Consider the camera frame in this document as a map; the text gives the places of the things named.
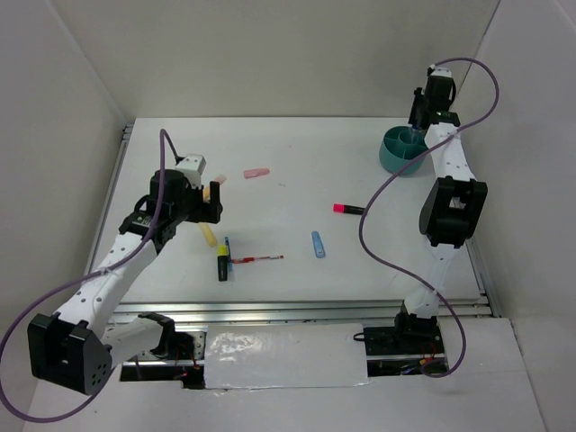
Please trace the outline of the blue gel pen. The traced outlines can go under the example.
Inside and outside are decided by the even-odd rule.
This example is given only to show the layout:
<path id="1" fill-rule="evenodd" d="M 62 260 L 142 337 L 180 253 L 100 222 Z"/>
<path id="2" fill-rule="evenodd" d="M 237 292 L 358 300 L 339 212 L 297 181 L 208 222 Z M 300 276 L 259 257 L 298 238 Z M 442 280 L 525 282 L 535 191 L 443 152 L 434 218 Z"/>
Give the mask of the blue gel pen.
<path id="1" fill-rule="evenodd" d="M 228 278 L 231 278 L 233 273 L 233 262 L 232 262 L 232 255 L 231 255 L 231 248 L 230 248 L 230 239 L 228 236 L 224 237 L 224 244 L 227 249 L 227 260 L 228 260 Z"/>

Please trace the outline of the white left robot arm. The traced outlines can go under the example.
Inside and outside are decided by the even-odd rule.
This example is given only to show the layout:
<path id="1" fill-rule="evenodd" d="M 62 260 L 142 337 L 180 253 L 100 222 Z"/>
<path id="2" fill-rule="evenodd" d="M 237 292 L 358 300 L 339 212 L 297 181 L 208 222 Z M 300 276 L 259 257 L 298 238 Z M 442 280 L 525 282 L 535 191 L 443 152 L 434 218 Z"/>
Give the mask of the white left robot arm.
<path id="1" fill-rule="evenodd" d="M 112 370 L 148 352 L 169 358 L 177 349 L 174 321 L 142 312 L 126 325 L 107 327 L 124 295 L 160 255 L 183 222 L 221 220 L 221 184 L 193 184 L 182 170 L 157 171 L 149 191 L 119 227 L 110 251 L 91 277 L 55 312 L 37 314 L 27 328 L 34 377 L 92 396 Z"/>

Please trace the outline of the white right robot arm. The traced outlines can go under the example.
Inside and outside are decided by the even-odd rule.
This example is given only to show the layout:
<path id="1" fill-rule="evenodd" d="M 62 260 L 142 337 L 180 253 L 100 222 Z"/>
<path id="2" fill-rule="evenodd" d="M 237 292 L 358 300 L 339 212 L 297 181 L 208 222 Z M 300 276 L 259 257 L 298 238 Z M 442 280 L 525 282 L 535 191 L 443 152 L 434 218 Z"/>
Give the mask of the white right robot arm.
<path id="1" fill-rule="evenodd" d="M 436 175 L 421 209 L 418 228 L 429 243 L 434 264 L 423 286 L 402 303 L 395 318 L 392 341 L 403 353 L 414 352 L 423 341 L 434 338 L 446 275 L 454 257 L 478 224 L 488 187 L 476 180 L 468 166 L 458 115 L 451 111 L 455 81 L 441 67 L 429 73 L 426 87 L 417 89 L 409 124 L 424 132 Z"/>

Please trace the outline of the red gel pen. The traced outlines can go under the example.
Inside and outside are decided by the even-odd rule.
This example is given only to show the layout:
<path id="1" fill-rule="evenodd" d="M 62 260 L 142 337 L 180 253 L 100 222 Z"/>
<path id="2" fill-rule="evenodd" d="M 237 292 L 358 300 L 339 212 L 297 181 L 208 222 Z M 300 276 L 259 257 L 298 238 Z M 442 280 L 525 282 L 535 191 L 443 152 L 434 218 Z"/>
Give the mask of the red gel pen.
<path id="1" fill-rule="evenodd" d="M 266 260 L 279 260 L 284 259 L 284 255 L 274 255 L 274 256 L 245 256 L 242 258 L 232 258 L 231 263 L 234 265 L 247 264 L 256 261 L 266 261 Z"/>

